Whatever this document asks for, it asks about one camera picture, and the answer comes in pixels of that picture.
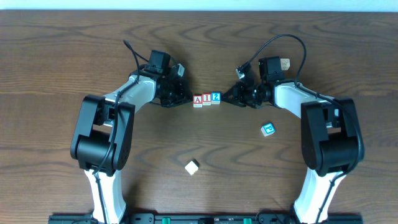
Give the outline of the blue number 2 block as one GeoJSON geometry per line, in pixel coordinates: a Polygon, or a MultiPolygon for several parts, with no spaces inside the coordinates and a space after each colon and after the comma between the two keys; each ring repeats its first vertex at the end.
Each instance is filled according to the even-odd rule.
{"type": "Polygon", "coordinates": [[[220,92],[212,92],[211,93],[211,104],[219,105],[221,103],[221,93],[220,92]]]}

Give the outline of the red letter A block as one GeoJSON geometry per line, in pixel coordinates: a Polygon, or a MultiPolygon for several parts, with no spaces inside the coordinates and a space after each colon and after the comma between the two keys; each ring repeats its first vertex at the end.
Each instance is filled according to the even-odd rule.
{"type": "Polygon", "coordinates": [[[194,108],[201,108],[203,106],[203,98],[201,95],[194,95],[193,96],[193,107],[194,108]]]}

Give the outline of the red letter I block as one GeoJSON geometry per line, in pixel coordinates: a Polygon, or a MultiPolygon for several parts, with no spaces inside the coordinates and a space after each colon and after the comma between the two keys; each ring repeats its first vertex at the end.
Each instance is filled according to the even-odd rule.
{"type": "Polygon", "coordinates": [[[210,106],[211,105],[211,93],[202,94],[202,105],[210,106]]]}

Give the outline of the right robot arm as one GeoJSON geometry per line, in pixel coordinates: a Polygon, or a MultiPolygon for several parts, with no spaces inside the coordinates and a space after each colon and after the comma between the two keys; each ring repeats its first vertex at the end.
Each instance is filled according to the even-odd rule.
{"type": "Polygon", "coordinates": [[[236,69],[239,81],[221,99],[239,107],[260,108],[270,103],[301,120],[301,150],[307,173],[300,195],[285,222],[324,223],[341,181],[364,157],[354,101],[321,95],[288,80],[280,57],[259,59],[260,83],[249,62],[236,69]]]}

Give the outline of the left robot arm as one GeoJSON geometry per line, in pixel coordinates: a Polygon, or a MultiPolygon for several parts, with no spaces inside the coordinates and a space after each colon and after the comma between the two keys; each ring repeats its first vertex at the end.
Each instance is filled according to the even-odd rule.
{"type": "Polygon", "coordinates": [[[87,176],[94,202],[91,220],[120,223],[126,211],[121,171],[131,150],[135,114],[158,99],[172,108],[191,102],[185,68],[153,50],[149,60],[130,73],[127,82],[103,96],[84,97],[72,138],[70,154],[87,176]]]}

